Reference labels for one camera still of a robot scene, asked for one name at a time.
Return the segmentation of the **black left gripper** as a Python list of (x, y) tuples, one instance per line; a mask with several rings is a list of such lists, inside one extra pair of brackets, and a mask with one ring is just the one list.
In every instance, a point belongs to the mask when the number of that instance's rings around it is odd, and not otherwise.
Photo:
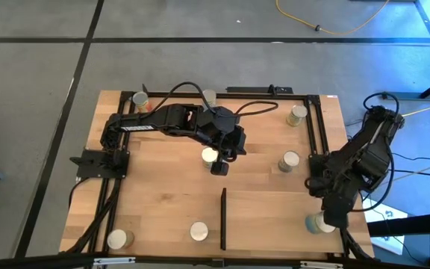
[(228, 174), (229, 164), (227, 161), (235, 161), (237, 156), (246, 155), (244, 149), (246, 134), (244, 128), (235, 126), (230, 133), (221, 133), (215, 143), (218, 152), (218, 159), (211, 165), (211, 174), (215, 176), (226, 176)]

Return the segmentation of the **can with green label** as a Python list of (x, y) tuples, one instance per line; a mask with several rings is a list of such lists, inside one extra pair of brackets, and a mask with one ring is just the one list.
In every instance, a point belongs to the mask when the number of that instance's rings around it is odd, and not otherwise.
[(202, 150), (202, 163), (203, 165), (211, 169), (212, 164), (218, 159), (218, 152), (210, 147), (206, 147)]

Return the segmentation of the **white cup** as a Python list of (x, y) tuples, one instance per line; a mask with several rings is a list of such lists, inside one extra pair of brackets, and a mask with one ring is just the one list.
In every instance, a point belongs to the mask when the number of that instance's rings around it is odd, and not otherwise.
[(204, 241), (208, 237), (208, 226), (201, 221), (194, 222), (190, 227), (190, 237), (194, 241)]

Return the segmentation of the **can with grey label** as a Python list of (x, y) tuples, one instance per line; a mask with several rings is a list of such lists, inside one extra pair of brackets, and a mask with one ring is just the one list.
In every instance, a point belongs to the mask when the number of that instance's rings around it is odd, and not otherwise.
[(278, 168), (283, 173), (289, 173), (299, 165), (300, 157), (294, 151), (286, 151), (278, 161)]

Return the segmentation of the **can blue red label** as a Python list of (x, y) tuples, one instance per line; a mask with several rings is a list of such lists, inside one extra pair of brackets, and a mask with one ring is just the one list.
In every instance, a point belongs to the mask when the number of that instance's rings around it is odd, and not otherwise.
[(212, 108), (216, 106), (216, 92), (214, 90), (203, 90), (202, 91), (203, 96), (205, 97), (205, 100), (207, 101), (208, 105)]

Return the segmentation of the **can yellow green label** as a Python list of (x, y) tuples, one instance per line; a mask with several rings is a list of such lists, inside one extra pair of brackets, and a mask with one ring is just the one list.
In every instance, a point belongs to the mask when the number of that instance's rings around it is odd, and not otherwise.
[(294, 105), (287, 115), (287, 124), (289, 126), (298, 126), (307, 115), (308, 109), (304, 105)]

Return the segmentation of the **can with orange label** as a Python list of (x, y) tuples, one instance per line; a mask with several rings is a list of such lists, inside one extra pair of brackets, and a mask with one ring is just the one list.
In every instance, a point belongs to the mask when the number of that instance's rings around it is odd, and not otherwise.
[(148, 113), (152, 110), (149, 96), (145, 92), (136, 92), (132, 96), (132, 102), (135, 104), (139, 113)]

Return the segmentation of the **can with pale label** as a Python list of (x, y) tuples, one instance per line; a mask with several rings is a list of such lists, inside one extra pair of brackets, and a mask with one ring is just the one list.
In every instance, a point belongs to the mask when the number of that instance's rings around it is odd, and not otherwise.
[(134, 243), (134, 234), (123, 229), (113, 230), (107, 237), (107, 245), (112, 250), (122, 250)]

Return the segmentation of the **white paper sheet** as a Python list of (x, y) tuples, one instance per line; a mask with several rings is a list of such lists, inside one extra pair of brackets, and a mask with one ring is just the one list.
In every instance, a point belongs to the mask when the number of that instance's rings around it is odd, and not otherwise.
[[(376, 208), (364, 212), (367, 223), (405, 219), (408, 214), (388, 205), (380, 204)], [(404, 249), (405, 236), (370, 236), (371, 242), (384, 250), (388, 250), (394, 254), (402, 255)]]

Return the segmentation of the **black beam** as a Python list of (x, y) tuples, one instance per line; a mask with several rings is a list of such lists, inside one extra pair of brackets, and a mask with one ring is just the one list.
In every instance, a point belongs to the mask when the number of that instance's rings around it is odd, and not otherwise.
[(430, 234), (430, 214), (367, 224), (372, 237)]

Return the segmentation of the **long black box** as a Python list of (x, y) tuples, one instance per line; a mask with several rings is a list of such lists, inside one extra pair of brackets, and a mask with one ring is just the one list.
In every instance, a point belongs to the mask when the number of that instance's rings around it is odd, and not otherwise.
[[(227, 87), (225, 90), (228, 93), (262, 93), (262, 94), (271, 94), (268, 93), (268, 87)], [(275, 94), (293, 94), (293, 89), (291, 87), (280, 87), (275, 86)]]

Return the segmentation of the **black aluminium crossbeam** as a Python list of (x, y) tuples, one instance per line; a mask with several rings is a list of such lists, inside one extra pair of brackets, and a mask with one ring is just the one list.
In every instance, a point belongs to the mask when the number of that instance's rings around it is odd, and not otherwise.
[(350, 259), (330, 256), (327, 259), (245, 259), (245, 258), (187, 258), (156, 256), (106, 256), (104, 253), (62, 253), (50, 256), (0, 259), (0, 269), (75, 269), (93, 266), (96, 258), (135, 257), (134, 264), (205, 265), (211, 268), (228, 266), (270, 266), (300, 269), (300, 261), (342, 264), (344, 269), (430, 269), (430, 266), (402, 265), (377, 259)]

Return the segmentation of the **silver bracket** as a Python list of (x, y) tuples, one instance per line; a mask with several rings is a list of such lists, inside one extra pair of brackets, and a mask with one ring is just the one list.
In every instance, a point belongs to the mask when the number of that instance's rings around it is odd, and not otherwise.
[(125, 264), (133, 264), (135, 262), (136, 262), (135, 257), (96, 258), (93, 260), (93, 266), (125, 265)]
[(300, 269), (344, 269), (342, 264), (331, 262), (300, 261)]

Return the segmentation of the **wooden shelf black frame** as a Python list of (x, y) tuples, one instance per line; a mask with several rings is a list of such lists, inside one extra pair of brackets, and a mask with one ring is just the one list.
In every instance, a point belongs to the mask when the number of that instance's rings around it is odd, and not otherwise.
[(227, 191), (227, 250), (341, 253), (339, 232), (313, 234), (305, 218), (321, 200), (301, 192)]

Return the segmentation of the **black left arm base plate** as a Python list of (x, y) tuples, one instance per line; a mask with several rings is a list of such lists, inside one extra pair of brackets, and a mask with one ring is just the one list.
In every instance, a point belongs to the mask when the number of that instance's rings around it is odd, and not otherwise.
[(78, 166), (77, 177), (121, 179), (128, 170), (130, 152), (117, 149), (115, 151), (84, 149), (81, 157), (69, 160)]

